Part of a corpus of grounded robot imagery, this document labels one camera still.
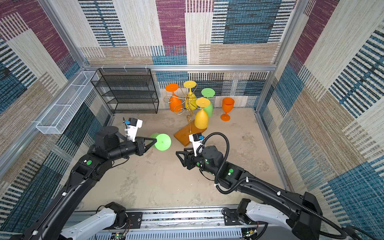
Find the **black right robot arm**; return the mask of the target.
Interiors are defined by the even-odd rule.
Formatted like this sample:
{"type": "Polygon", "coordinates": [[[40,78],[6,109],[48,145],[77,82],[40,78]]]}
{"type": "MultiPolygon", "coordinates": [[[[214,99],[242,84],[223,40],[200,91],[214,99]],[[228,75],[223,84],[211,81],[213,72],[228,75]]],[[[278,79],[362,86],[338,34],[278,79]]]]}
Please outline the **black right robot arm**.
{"type": "Polygon", "coordinates": [[[215,146],[205,147],[200,154],[192,148],[177,151],[176,156],[183,167],[191,170],[198,167],[218,179],[219,186],[226,194],[229,190],[238,191],[274,207],[287,216],[284,226],[300,240],[317,240],[320,237],[321,220],[316,214],[322,214],[317,198],[305,192],[303,195],[289,192],[269,184],[243,168],[227,161],[226,154],[215,146]]]}

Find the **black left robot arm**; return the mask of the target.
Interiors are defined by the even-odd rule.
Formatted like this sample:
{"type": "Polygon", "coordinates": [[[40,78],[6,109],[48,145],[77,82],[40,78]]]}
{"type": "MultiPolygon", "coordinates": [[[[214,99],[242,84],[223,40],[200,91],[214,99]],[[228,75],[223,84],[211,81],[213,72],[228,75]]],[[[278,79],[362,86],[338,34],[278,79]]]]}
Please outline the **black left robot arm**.
{"type": "Polygon", "coordinates": [[[119,132],[117,127],[103,127],[96,134],[95,144],[89,148],[72,168],[70,176],[41,216],[22,234],[12,240],[72,240],[62,230],[86,194],[114,167],[114,161],[142,156],[155,143],[155,138],[135,137],[133,141],[119,132]]]}

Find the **green wine glass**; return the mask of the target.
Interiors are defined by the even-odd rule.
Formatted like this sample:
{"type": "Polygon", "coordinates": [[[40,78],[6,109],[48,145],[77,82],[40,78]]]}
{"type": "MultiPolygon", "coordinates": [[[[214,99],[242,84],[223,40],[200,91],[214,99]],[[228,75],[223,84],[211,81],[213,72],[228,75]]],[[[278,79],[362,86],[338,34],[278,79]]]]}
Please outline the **green wine glass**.
{"type": "Polygon", "coordinates": [[[155,148],[159,151],[166,151],[172,144],[171,138],[167,134],[154,133],[150,138],[156,139],[155,148]]]}
{"type": "Polygon", "coordinates": [[[210,98],[214,97],[215,93],[216,93],[215,90],[213,90],[211,88],[204,88],[201,91],[201,94],[203,95],[203,97],[205,99],[208,100],[208,103],[209,103],[209,105],[206,104],[206,106],[204,107],[204,111],[207,113],[209,118],[213,115],[213,104],[212,104],[210,98]]]}

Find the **orange front wine glass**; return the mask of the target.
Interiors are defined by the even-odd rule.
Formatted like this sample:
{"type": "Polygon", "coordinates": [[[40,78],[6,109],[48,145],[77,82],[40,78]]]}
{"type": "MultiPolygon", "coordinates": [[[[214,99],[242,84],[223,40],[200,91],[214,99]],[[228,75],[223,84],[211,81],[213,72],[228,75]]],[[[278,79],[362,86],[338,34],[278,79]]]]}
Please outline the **orange front wine glass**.
{"type": "Polygon", "coordinates": [[[225,112],[223,115],[221,115],[221,120],[224,122],[228,122],[231,117],[228,115],[229,112],[232,111],[235,105],[235,100],[232,98],[224,98],[222,102],[222,109],[225,112]]]}

